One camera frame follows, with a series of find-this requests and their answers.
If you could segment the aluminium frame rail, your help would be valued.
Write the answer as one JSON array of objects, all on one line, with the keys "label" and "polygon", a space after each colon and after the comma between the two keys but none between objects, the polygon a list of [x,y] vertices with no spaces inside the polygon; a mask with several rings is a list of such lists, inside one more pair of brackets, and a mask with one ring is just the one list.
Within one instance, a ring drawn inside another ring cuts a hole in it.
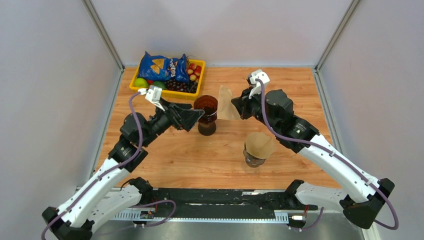
[{"label": "aluminium frame rail", "polygon": [[320,187],[294,180],[284,191],[236,189],[153,188],[142,178],[133,179],[119,193],[98,204],[79,202],[46,209],[42,216],[60,240],[89,240],[105,222],[125,209],[141,208],[139,222],[157,224],[171,218],[194,221],[271,220],[279,210],[332,210],[343,213],[354,225],[369,229],[384,205],[378,193],[354,200],[343,189]]}]

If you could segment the green lime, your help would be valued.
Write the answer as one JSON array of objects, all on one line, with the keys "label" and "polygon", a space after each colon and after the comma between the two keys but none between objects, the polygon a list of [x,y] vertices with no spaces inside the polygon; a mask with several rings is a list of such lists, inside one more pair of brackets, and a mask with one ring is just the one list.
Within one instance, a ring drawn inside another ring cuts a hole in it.
[{"label": "green lime", "polygon": [[148,88],[149,83],[142,77],[137,77],[133,82],[134,87],[136,88]]}]

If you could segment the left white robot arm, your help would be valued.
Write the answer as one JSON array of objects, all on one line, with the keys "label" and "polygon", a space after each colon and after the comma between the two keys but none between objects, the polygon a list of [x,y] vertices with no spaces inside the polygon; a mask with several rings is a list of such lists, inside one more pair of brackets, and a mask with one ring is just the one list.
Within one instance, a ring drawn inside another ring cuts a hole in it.
[{"label": "left white robot arm", "polygon": [[188,103],[160,100],[149,119],[132,111],[120,128],[120,138],[97,172],[69,200],[48,207],[42,217],[46,228],[59,240],[89,240],[115,215],[135,205],[147,207],[153,201],[152,186],[143,178],[105,199],[106,194],[132,173],[146,158],[145,148],[168,128],[190,131],[205,114]]}]

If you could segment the dark grape bunch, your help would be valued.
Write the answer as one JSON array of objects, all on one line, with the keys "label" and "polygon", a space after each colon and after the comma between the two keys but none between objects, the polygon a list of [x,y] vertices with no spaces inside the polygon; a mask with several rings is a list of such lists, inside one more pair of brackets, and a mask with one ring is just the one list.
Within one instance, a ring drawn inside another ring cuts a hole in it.
[{"label": "dark grape bunch", "polygon": [[198,82],[189,80],[188,82],[180,82],[171,79],[165,82],[166,90],[183,93],[195,93],[198,88]]}]

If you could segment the paper coffee filter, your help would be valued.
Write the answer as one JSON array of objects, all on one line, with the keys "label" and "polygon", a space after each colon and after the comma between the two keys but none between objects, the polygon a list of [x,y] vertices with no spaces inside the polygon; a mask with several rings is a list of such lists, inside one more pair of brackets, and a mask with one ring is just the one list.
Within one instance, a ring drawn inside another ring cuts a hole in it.
[{"label": "paper coffee filter", "polygon": [[264,132],[252,132],[245,139],[245,150],[257,159],[268,159],[275,151],[273,139]]}]

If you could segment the green avocado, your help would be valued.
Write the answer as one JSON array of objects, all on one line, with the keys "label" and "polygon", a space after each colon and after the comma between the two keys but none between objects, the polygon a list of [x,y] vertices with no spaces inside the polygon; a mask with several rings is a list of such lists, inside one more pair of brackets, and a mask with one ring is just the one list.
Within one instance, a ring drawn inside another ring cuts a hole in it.
[{"label": "green avocado", "polygon": [[163,81],[154,81],[152,83],[152,85],[154,85],[154,86],[156,86],[158,88],[161,88],[163,90],[166,90],[167,89],[167,86],[166,86],[166,84]]}]

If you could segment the clear glass dripper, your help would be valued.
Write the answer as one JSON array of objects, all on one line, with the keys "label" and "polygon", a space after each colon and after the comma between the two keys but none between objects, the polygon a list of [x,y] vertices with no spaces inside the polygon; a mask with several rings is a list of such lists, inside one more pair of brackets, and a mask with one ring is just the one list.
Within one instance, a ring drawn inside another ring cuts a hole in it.
[{"label": "clear glass dripper", "polygon": [[251,168],[257,168],[263,165],[266,161],[266,159],[261,159],[253,156],[252,154],[248,153],[246,149],[243,150],[243,155],[245,163]]}]

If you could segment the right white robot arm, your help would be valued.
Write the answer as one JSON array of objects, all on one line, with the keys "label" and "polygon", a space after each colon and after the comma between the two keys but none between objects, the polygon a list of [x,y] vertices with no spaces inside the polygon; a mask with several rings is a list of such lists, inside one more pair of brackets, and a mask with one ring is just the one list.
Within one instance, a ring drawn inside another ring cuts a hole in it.
[{"label": "right white robot arm", "polygon": [[387,205],[393,215],[394,225],[384,226],[390,230],[399,227],[399,218],[388,200],[395,184],[388,178],[378,179],[354,165],[336,150],[319,130],[307,120],[294,114],[294,103],[281,89],[250,96],[252,88],[233,98],[240,117],[254,117],[266,125],[281,145],[296,154],[313,161],[341,188],[312,185],[294,180],[287,188],[286,204],[292,209],[301,205],[316,205],[327,210],[343,213],[354,225],[369,229],[380,210]]}]

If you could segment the brown amber dripper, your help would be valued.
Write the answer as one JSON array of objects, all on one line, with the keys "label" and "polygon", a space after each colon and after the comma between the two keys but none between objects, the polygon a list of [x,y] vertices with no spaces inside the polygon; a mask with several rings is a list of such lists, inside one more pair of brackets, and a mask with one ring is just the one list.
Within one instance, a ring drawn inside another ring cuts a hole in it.
[{"label": "brown amber dripper", "polygon": [[199,96],[193,104],[196,110],[204,110],[203,116],[198,120],[202,124],[211,124],[217,119],[218,100],[211,95]]}]

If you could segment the blue chips bag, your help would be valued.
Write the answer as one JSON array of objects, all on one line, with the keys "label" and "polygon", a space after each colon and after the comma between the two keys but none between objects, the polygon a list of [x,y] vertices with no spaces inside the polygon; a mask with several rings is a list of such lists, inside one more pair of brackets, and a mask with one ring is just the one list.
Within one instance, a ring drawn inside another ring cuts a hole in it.
[{"label": "blue chips bag", "polygon": [[187,66],[188,58],[186,54],[176,58],[150,55],[145,51],[138,66],[137,77],[150,81],[167,82],[176,80],[177,82],[188,83],[190,80]]}]

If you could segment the red apples pile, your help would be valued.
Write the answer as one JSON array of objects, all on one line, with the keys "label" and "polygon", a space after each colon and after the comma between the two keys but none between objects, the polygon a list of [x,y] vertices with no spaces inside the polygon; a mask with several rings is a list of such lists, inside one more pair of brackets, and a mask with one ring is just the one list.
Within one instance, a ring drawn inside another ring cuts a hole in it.
[{"label": "red apples pile", "polygon": [[189,80],[192,82],[198,82],[200,80],[200,75],[202,72],[202,66],[190,63],[188,68],[186,69],[186,73],[188,74]]}]

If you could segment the yellow plastic bin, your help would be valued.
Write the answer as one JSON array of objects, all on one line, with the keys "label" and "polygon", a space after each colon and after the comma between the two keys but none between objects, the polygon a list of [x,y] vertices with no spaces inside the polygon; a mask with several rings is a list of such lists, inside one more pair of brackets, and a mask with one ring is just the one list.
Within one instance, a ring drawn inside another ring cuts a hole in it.
[{"label": "yellow plastic bin", "polygon": [[[204,76],[205,68],[206,68],[206,62],[203,60],[198,60],[198,59],[191,59],[190,62],[198,66],[201,66],[202,68],[200,72],[199,80],[197,83],[196,91],[194,93],[188,93],[188,92],[181,92],[181,91],[163,90],[161,94],[163,97],[178,98],[178,99],[184,99],[184,100],[195,100],[197,97],[200,96],[202,80],[203,80],[203,76]],[[136,78],[138,77],[138,74],[139,74],[139,65],[135,68],[135,72],[128,85],[129,89],[131,89],[134,92],[137,92],[139,90],[138,87],[135,87],[135,81],[136,81]]]}]

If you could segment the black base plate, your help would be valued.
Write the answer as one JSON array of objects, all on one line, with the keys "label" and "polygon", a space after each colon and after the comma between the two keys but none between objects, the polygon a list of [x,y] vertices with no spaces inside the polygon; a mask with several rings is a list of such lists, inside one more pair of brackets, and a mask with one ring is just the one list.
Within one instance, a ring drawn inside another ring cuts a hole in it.
[{"label": "black base plate", "polygon": [[278,223],[300,228],[315,205],[286,190],[154,188],[138,177],[123,184],[141,188],[129,218],[136,225],[186,223]]}]

